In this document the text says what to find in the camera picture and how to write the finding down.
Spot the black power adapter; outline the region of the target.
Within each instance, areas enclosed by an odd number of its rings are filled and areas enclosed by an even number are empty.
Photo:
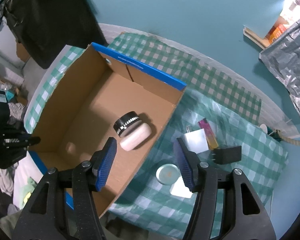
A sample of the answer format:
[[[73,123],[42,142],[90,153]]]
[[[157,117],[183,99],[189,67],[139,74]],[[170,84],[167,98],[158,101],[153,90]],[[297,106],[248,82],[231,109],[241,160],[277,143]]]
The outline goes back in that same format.
[[[215,148],[212,150],[212,160],[219,165],[241,161],[241,146]]]

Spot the orange boxes on ledge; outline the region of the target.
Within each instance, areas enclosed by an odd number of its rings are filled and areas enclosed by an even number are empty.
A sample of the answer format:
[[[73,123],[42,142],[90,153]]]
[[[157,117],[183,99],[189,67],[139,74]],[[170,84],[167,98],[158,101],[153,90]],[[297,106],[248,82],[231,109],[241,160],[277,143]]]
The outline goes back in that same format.
[[[269,42],[273,43],[277,40],[288,29],[288,27],[288,24],[277,24],[273,26],[266,36]]]

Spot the pink gold lighter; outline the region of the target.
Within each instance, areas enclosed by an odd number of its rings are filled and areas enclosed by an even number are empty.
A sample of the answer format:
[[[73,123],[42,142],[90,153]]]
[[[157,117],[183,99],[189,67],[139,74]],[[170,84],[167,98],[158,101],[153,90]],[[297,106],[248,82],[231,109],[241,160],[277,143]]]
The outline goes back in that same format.
[[[214,149],[218,148],[219,145],[217,143],[216,137],[215,137],[215,135],[214,135],[214,133],[211,129],[210,124],[206,120],[206,118],[203,118],[202,120],[200,120],[198,122],[198,124],[199,124],[199,127],[201,129],[203,129],[204,132],[205,132],[205,136],[206,136],[206,140],[207,140],[207,144],[209,146],[209,149],[214,150]]]

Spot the blue-rimmed cardboard box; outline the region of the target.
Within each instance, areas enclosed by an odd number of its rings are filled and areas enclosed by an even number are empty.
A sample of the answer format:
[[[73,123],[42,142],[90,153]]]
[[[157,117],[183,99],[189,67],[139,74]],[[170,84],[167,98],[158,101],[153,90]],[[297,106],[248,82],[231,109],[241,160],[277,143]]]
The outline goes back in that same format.
[[[99,215],[119,198],[160,137],[186,84],[165,72],[97,43],[68,67],[43,107],[33,135],[46,167],[66,170],[89,160],[110,137],[124,114],[134,111],[151,127],[137,148],[117,149],[106,186],[93,193]]]

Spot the silver foil curtain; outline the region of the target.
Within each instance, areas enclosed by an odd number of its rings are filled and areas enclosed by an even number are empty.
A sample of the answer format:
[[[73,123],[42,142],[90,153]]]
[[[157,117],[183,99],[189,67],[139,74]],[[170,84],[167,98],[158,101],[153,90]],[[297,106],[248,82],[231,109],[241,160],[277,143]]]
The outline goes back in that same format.
[[[300,116],[300,19],[262,50],[259,60],[287,89]]]

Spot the striped cloth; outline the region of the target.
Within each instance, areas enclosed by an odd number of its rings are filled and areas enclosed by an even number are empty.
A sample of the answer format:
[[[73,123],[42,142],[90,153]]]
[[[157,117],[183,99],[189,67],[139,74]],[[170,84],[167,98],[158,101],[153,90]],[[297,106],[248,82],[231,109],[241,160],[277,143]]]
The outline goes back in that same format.
[[[22,103],[8,103],[9,111],[10,111],[10,119],[13,121],[21,121],[23,122],[25,113],[27,111],[27,106]]]

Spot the white charger cube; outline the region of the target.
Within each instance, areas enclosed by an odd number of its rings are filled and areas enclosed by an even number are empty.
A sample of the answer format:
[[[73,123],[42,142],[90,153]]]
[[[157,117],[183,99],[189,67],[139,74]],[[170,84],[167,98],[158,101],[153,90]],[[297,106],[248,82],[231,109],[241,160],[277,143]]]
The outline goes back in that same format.
[[[186,133],[183,135],[183,141],[189,151],[196,154],[209,150],[204,129],[193,131],[189,126],[186,127]]]

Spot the wooden window ledge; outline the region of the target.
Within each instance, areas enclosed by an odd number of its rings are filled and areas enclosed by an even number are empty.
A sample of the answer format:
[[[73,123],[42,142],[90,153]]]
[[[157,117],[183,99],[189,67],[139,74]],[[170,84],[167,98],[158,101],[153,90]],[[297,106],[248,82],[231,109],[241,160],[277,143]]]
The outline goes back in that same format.
[[[243,35],[262,49],[266,49],[270,45],[270,42],[267,38],[259,37],[257,34],[255,34],[252,30],[250,30],[247,27],[243,28]]]

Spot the white square box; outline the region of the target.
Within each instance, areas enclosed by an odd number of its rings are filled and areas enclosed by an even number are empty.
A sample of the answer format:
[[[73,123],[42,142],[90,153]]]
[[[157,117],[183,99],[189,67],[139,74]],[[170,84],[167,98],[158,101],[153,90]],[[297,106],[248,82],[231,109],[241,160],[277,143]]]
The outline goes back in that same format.
[[[171,186],[170,194],[179,197],[190,199],[193,193],[185,186],[182,177],[179,177],[177,181]]]

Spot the teal metal cylinder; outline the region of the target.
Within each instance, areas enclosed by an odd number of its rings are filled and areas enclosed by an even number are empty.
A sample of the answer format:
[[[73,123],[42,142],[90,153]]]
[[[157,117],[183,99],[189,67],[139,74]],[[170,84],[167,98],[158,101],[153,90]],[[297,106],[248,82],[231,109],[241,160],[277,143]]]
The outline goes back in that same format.
[[[162,185],[173,185],[180,177],[179,168],[174,164],[161,165],[155,176]]]

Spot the green checkered tablecloth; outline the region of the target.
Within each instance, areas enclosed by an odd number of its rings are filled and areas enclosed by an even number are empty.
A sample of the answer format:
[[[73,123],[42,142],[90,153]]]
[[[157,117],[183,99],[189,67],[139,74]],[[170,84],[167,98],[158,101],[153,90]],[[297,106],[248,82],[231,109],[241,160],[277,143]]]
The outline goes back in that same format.
[[[110,207],[113,215],[141,228],[181,237],[189,222],[194,197],[175,197],[157,181],[154,171],[162,161],[172,161],[172,143],[207,119],[221,147],[241,146],[240,168],[263,204],[273,193],[275,183],[288,163],[288,153],[280,143],[258,126],[261,100],[209,62],[200,62],[189,53],[171,47],[157,38],[123,33],[110,49],[149,64],[187,84],[185,95],[164,132],[119,199]]]

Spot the white oval case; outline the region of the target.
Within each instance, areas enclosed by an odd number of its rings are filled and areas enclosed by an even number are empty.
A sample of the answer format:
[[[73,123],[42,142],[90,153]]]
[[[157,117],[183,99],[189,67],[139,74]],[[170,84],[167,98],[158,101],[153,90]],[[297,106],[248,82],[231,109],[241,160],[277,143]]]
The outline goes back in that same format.
[[[120,146],[125,151],[131,151],[145,141],[152,133],[150,126],[141,124],[136,130],[120,141]]]

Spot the black hanging garment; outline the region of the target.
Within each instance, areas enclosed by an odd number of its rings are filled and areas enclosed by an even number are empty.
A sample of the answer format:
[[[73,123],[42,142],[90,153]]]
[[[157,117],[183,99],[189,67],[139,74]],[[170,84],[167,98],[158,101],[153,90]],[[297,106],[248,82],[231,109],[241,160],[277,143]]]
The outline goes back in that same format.
[[[0,0],[2,20],[42,69],[66,45],[107,45],[87,0]]]

